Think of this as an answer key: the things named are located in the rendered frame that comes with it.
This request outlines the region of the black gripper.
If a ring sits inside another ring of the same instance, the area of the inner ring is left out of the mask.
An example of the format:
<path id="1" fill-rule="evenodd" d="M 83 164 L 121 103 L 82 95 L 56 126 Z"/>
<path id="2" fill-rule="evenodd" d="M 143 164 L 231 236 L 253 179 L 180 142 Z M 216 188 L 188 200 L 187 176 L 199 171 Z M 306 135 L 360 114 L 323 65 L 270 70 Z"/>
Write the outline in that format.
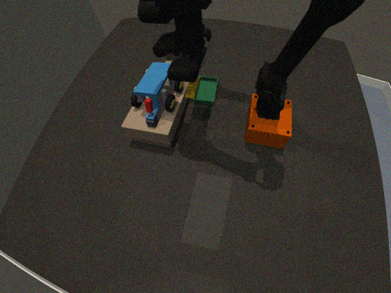
<path id="1" fill-rule="evenodd" d="M 202 24 L 192 31 L 181 31 L 176 28 L 173 35 L 178 39 L 177 47 L 182 56 L 171 62 L 167 71 L 168 78 L 181 82 L 195 82 L 207 51 L 203 37 L 209 42 L 211 30 Z"/>

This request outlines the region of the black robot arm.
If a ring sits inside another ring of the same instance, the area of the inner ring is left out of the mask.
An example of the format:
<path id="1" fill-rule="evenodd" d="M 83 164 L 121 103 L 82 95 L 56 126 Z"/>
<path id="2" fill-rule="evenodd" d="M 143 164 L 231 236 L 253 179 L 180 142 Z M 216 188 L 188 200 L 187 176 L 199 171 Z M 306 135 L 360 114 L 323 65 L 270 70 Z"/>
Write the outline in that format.
<path id="1" fill-rule="evenodd" d="M 280 119 L 286 99 L 286 80 L 307 55 L 325 31 L 344 21 L 365 0 L 311 0 L 308 11 L 296 30 L 272 62 L 264 62 L 255 85 L 258 94 L 258 118 Z M 168 24 L 175 19 L 181 31 L 192 31 L 202 26 L 202 9 L 207 9 L 212 0 L 140 0 L 138 17 L 141 22 Z M 153 46 L 157 57 L 173 53 L 179 56 L 178 39 L 173 32 L 163 34 Z M 259 116 L 260 115 L 260 116 Z"/>

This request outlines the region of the tan wooden ramp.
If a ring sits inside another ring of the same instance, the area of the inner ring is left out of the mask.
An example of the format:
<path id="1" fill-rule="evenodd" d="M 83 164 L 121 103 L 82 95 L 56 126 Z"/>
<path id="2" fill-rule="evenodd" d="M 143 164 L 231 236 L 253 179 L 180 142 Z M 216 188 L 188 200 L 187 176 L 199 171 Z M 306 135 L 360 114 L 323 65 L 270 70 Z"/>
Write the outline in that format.
<path id="1" fill-rule="evenodd" d="M 182 92 L 176 92 L 167 78 L 162 89 L 167 89 L 167 94 L 173 94 L 177 99 L 173 112 L 166 111 L 165 105 L 160 105 L 159 97 L 160 107 L 154 120 L 145 118 L 147 115 L 145 103 L 141 103 L 139 107 L 132 106 L 121 126 L 125 135 L 135 141 L 170 148 L 188 99 L 185 98 L 187 86 L 188 82 L 184 82 Z"/>

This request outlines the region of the yellow wedge with orange handle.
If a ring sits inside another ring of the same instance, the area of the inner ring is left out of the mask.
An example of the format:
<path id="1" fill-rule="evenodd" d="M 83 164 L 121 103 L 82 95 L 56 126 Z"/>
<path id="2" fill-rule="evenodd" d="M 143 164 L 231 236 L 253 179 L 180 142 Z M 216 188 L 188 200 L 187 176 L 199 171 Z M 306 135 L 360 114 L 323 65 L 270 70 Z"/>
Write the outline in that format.
<path id="1" fill-rule="evenodd" d="M 198 89 L 198 85 L 200 82 L 200 78 L 197 77 L 195 82 L 189 82 L 186 88 L 185 98 L 195 98 L 196 91 Z"/>

